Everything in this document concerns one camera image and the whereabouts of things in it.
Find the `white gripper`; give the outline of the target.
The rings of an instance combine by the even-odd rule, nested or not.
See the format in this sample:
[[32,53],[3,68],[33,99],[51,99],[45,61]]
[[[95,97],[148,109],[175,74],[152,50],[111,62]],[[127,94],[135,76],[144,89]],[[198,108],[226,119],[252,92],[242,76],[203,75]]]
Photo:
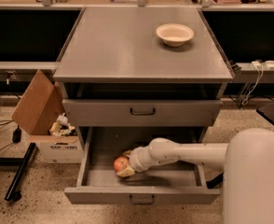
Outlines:
[[146,171],[158,163],[158,161],[150,155],[149,147],[137,147],[134,150],[124,151],[122,154],[130,157],[130,160],[129,164],[116,173],[120,177],[132,176],[135,174],[135,171]]

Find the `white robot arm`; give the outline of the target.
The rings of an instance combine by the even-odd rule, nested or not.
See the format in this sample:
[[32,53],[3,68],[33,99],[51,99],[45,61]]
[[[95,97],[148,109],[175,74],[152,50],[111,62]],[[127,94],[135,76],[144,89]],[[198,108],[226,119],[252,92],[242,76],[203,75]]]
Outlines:
[[224,172],[223,223],[274,224],[274,132],[252,128],[220,144],[179,144],[156,138],[114,161],[120,177],[186,161]]

